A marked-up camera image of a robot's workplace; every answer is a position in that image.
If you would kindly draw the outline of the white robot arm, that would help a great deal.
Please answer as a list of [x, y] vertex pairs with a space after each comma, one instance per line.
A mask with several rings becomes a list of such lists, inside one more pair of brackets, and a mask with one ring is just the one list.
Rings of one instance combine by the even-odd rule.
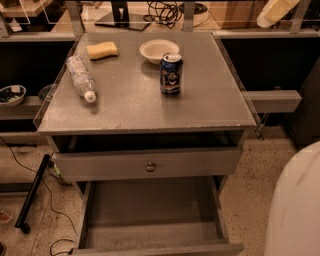
[[274, 190], [263, 256], [320, 256], [320, 143], [296, 153]]

